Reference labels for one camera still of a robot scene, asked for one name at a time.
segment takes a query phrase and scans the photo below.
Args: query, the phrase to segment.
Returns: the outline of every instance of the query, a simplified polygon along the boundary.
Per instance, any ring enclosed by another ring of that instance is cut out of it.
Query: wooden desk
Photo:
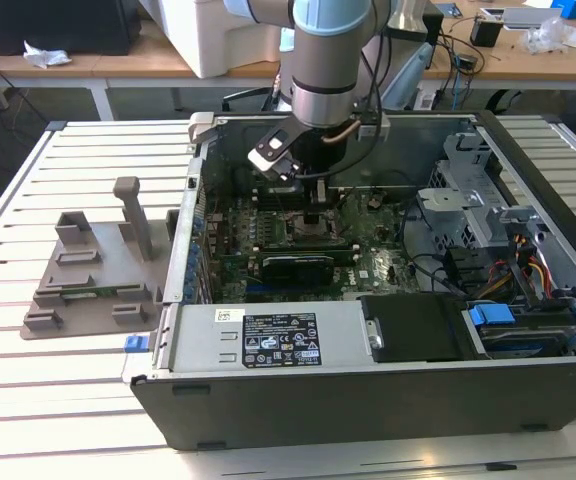
[[[521,6],[521,0],[499,0],[493,3],[457,0],[463,18],[474,17],[482,7]],[[470,42],[473,21],[444,19],[446,34]],[[565,20],[576,27],[576,20]],[[473,89],[519,89],[519,90],[576,90],[576,49],[566,52],[531,55],[520,44],[522,31],[502,28],[497,44],[493,48],[479,48],[486,58],[486,66],[472,81]],[[477,54],[465,45],[456,43],[458,52]],[[445,49],[438,47],[431,68],[421,81],[415,108],[432,105],[436,91],[441,88],[450,71],[450,61]]]
[[[269,85],[277,71],[277,64],[260,62],[235,68],[223,77],[199,79],[154,22],[142,23],[141,36],[128,56],[75,54],[71,58],[67,65],[44,70],[22,56],[0,57],[0,70],[20,88],[87,88],[101,120],[115,118],[109,88],[252,88]],[[1,77],[0,87],[8,87]]]
[[[518,6],[521,0],[498,0],[494,3],[457,0],[457,4],[464,17],[472,17],[483,6]],[[468,41],[472,21],[463,21],[451,31],[456,22],[454,19],[444,20],[444,31]],[[576,21],[568,23],[576,27]],[[521,35],[522,32],[502,29],[494,48],[480,49],[486,56],[486,67],[471,87],[576,90],[576,49],[569,48],[565,53],[530,55],[518,44]],[[463,45],[456,48],[463,52],[469,50]],[[102,120],[114,119],[108,100],[109,88],[252,88],[269,85],[277,71],[276,63],[260,62],[235,68],[222,77],[199,79],[154,22],[143,22],[141,37],[128,56],[73,55],[72,59],[68,65],[42,70],[29,65],[20,56],[0,57],[0,69],[17,87],[87,88]],[[431,68],[421,81],[417,107],[432,103],[428,99],[434,97],[449,72],[448,55],[439,48]],[[0,78],[0,87],[6,86]]]
[[[474,17],[480,8],[521,6],[521,0],[499,0],[494,3],[458,0],[457,5],[464,18]],[[443,29],[446,34],[469,42],[473,21],[465,20],[455,25],[458,19],[445,19]],[[566,20],[566,23],[576,27],[576,20]],[[566,52],[541,53],[531,55],[519,41],[523,32],[501,29],[497,44],[493,48],[479,48],[486,57],[485,69],[477,75],[476,80],[527,80],[576,82],[576,48],[568,48]],[[456,45],[456,50],[464,53],[474,52],[465,45]],[[424,78],[446,78],[450,70],[448,54],[443,48],[438,48],[433,58],[432,67],[426,72]]]

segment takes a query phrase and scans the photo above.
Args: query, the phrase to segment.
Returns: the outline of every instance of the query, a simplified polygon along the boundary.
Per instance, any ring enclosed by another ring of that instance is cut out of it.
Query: aluminum profile table
[[[69,123],[42,136],[2,196],[0,478],[576,478],[576,421],[560,432],[179,453],[166,447],[122,382],[125,335],[22,340],[19,328],[52,252],[59,212],[120,220],[114,180],[136,175],[147,217],[163,219],[185,186],[187,127]],[[367,412],[366,421],[377,419]],[[489,471],[512,466],[517,470]]]
[[[576,215],[576,135],[563,123],[548,123],[539,116],[499,120]],[[508,173],[502,178],[520,204],[528,203]]]

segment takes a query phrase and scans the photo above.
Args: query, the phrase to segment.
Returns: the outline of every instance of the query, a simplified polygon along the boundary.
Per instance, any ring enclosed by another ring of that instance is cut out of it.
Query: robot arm
[[[299,178],[306,170],[320,172],[316,158],[303,152],[318,151],[322,138],[344,129],[354,108],[362,48],[410,0],[224,2],[231,13],[295,30],[293,115],[257,143],[249,160],[272,179]],[[292,157],[295,150],[301,152],[300,158]]]

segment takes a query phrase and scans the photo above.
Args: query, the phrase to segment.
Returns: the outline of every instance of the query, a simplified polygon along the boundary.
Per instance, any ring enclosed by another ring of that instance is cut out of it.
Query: sticker
[[[243,308],[218,308],[215,310],[215,322],[241,322],[245,314]]]
[[[244,322],[242,363],[245,367],[321,365],[314,313],[244,315],[243,310],[237,311],[242,312]]]

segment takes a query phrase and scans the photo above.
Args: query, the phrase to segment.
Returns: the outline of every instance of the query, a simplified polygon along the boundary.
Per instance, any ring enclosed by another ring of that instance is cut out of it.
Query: green circuit board
[[[401,221],[397,205],[381,205],[370,192],[354,192],[343,207],[321,212],[319,217],[315,225],[307,224],[303,212],[262,211],[243,200],[221,212],[210,240],[218,277],[215,300],[352,300],[366,293],[419,291],[396,240]],[[331,258],[332,280],[308,288],[267,285],[264,260],[282,256]]]

